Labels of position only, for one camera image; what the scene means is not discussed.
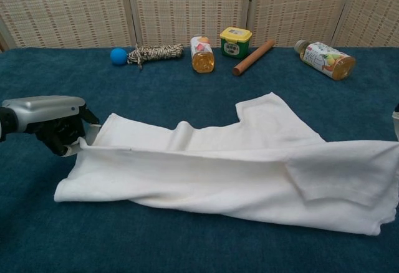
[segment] rope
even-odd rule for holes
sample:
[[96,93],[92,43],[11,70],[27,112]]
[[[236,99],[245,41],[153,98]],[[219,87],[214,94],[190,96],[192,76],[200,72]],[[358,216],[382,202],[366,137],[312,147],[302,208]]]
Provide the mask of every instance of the rope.
[[181,57],[183,53],[183,45],[161,45],[159,47],[139,47],[136,45],[136,49],[130,52],[127,57],[127,63],[137,63],[139,68],[142,69],[142,64],[149,60],[169,59]]

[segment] wicker folding screen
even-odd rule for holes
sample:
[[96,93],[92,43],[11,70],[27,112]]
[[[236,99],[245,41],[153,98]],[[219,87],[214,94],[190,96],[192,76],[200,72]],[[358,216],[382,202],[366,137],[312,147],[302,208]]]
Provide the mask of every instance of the wicker folding screen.
[[348,0],[335,45],[399,46],[399,0]]
[[276,39],[292,47],[297,40],[330,44],[345,0],[252,0],[248,27],[252,46]]
[[195,34],[220,46],[228,26],[245,27],[249,0],[131,0],[135,27],[146,45],[183,43]]
[[0,10],[0,19],[18,47],[110,47],[135,42],[123,0],[0,0]]

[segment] towel fold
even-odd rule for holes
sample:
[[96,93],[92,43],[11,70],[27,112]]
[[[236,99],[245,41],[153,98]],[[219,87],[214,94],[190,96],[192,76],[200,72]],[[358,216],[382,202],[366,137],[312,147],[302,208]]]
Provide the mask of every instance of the towel fold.
[[273,93],[236,105],[239,122],[175,130],[111,114],[56,201],[129,199],[369,235],[395,218],[399,143],[326,143]]

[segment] yellow lid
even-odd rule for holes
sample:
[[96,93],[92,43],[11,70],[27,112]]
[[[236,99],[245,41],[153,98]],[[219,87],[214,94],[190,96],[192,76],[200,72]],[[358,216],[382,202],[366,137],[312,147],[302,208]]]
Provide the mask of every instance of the yellow lid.
[[236,42],[247,42],[251,36],[251,31],[235,27],[225,28],[225,30],[220,33],[220,38],[227,42],[231,42],[232,44],[235,44]]

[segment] blue ball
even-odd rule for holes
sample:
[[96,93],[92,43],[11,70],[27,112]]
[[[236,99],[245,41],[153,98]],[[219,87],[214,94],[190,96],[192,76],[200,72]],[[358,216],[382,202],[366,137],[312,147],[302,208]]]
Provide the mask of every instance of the blue ball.
[[124,49],[117,47],[111,51],[111,61],[115,65],[123,65],[127,62],[127,53]]

